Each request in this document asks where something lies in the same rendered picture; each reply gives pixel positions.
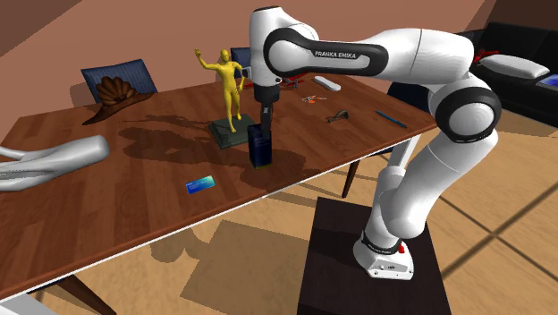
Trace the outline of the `blue card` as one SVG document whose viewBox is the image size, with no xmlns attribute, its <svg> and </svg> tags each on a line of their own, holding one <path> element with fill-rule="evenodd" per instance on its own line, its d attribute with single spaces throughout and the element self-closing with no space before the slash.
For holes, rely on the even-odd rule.
<svg viewBox="0 0 558 315">
<path fill-rule="evenodd" d="M 215 186 L 215 180 L 212 175 L 208 175 L 203 178 L 199 178 L 197 180 L 193 180 L 186 183 L 188 194 L 200 192 L 214 186 Z"/>
</svg>

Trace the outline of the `black sofa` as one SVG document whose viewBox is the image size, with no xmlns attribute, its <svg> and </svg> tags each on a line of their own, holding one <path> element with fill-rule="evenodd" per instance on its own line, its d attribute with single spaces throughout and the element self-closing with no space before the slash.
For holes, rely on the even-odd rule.
<svg viewBox="0 0 558 315">
<path fill-rule="evenodd" d="M 496 51 L 540 64 L 558 74 L 558 30 L 490 22 L 482 30 L 463 31 L 475 50 Z M 558 91 L 537 86 L 536 79 L 514 78 L 473 64 L 470 71 L 501 100 L 503 108 L 558 128 Z"/>
</svg>

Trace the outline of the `dark blue upright box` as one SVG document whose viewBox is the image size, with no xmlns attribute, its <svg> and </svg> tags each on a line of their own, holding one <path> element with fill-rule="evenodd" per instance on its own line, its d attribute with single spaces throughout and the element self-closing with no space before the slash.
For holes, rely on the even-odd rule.
<svg viewBox="0 0 558 315">
<path fill-rule="evenodd" d="M 272 136 L 270 131 L 263 131 L 261 124 L 252 124 L 247 128 L 249 159 L 259 169 L 272 163 Z"/>
</svg>

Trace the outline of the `white remote control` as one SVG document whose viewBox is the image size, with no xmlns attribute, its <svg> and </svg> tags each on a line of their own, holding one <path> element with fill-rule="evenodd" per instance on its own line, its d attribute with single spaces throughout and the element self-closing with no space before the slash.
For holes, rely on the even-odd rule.
<svg viewBox="0 0 558 315">
<path fill-rule="evenodd" d="M 323 76 L 315 76 L 313 81 L 330 91 L 340 91 L 342 89 L 339 84 L 330 81 Z"/>
</svg>

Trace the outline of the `blue pen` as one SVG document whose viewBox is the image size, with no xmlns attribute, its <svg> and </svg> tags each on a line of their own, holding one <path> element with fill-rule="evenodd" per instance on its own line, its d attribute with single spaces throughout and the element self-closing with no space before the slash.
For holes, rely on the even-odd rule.
<svg viewBox="0 0 558 315">
<path fill-rule="evenodd" d="M 387 114 L 385 114 L 385 113 L 382 113 L 382 112 L 377 111 L 377 110 L 376 110 L 376 113 L 377 113 L 378 115 L 382 116 L 383 118 L 387 119 L 388 121 L 397 124 L 397 125 L 400 126 L 401 128 L 405 128 L 405 129 L 408 128 L 406 124 L 404 124 L 404 123 L 402 123 L 402 122 L 400 122 L 400 121 L 398 121 L 398 120 L 392 118 L 391 116 L 389 116 L 389 115 L 387 115 Z"/>
</svg>

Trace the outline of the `blue chair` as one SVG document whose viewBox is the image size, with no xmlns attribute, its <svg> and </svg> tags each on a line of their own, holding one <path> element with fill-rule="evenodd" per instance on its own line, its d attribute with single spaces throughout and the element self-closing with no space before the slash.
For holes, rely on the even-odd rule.
<svg viewBox="0 0 558 315">
<path fill-rule="evenodd" d="M 120 77 L 123 81 L 129 82 L 139 93 L 157 92 L 156 85 L 142 59 L 121 64 L 81 69 L 80 71 L 97 103 L 101 102 L 97 95 L 97 85 L 105 76 L 110 78 Z"/>
<path fill-rule="evenodd" d="M 250 48 L 249 47 L 231 47 L 230 57 L 233 62 L 236 62 L 241 66 L 241 70 L 236 69 L 234 73 L 235 78 L 240 78 L 244 76 L 245 78 L 251 78 L 251 68 L 250 68 Z"/>
</svg>

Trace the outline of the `red toy plane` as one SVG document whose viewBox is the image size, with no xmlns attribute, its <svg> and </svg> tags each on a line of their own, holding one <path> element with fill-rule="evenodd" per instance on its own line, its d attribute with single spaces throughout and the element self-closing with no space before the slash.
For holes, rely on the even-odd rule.
<svg viewBox="0 0 558 315">
<path fill-rule="evenodd" d="M 293 77 L 282 78 L 280 86 L 285 88 L 297 89 L 298 85 L 302 82 L 304 82 L 303 74 L 300 74 Z"/>
</svg>

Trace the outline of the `brown wooden dining table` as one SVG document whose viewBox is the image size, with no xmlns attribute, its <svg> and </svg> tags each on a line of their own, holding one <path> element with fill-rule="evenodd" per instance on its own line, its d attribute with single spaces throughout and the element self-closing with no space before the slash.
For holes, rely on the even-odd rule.
<svg viewBox="0 0 558 315">
<path fill-rule="evenodd" d="M 191 226 L 435 127 L 434 119 L 359 81 L 331 92 L 305 82 L 275 104 L 273 161 L 256 169 L 249 148 L 220 149 L 208 125 L 224 113 L 219 83 L 158 92 L 83 125 L 92 106 L 20 118 L 4 138 L 35 150 L 102 135 L 104 161 L 21 192 L 0 192 L 0 301 Z M 325 100 L 306 103 L 319 96 Z M 327 123 L 341 110 L 348 119 Z M 376 113 L 407 125 L 401 128 Z M 215 186 L 188 194 L 212 175 Z"/>
</svg>

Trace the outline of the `brown shell-shaped figure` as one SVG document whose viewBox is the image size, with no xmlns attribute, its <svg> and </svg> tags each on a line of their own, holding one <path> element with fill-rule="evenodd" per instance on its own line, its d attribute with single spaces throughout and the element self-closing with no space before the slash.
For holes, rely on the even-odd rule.
<svg viewBox="0 0 558 315">
<path fill-rule="evenodd" d="M 140 93 L 128 81 L 124 81 L 120 77 L 111 79 L 108 76 L 104 76 L 101 82 L 96 85 L 96 89 L 102 106 L 83 125 L 104 121 L 124 108 L 145 101 L 155 94 L 154 91 Z"/>
</svg>

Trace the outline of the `yellow human figure on base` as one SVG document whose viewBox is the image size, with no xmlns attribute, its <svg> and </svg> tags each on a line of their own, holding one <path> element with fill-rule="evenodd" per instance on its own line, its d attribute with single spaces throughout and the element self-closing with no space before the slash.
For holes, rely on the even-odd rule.
<svg viewBox="0 0 558 315">
<path fill-rule="evenodd" d="M 225 49 L 220 51 L 220 61 L 216 64 L 208 64 L 197 48 L 194 49 L 194 54 L 204 69 L 215 71 L 221 78 L 225 118 L 208 126 L 217 145 L 220 149 L 227 149 L 246 143 L 248 127 L 255 122 L 249 115 L 241 113 L 241 92 L 245 78 L 241 76 L 241 81 L 237 82 L 234 76 L 236 71 L 242 70 L 241 65 L 233 61 Z"/>
</svg>

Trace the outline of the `grey curved sculpture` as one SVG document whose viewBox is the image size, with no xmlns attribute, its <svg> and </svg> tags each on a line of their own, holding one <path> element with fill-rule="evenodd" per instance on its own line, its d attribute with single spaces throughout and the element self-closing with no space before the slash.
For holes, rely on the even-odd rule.
<svg viewBox="0 0 558 315">
<path fill-rule="evenodd" d="M 51 181 L 109 156 L 109 144 L 101 135 L 72 140 L 49 149 L 22 151 L 0 146 L 0 192 L 19 192 Z"/>
</svg>

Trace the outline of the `dark robot stand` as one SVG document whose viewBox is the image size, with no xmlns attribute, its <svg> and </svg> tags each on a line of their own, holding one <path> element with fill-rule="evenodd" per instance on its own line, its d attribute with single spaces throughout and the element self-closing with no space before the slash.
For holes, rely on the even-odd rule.
<svg viewBox="0 0 558 315">
<path fill-rule="evenodd" d="M 370 277 L 353 245 L 371 208 L 318 198 L 297 315 L 452 315 L 428 230 L 407 241 L 411 280 Z"/>
</svg>

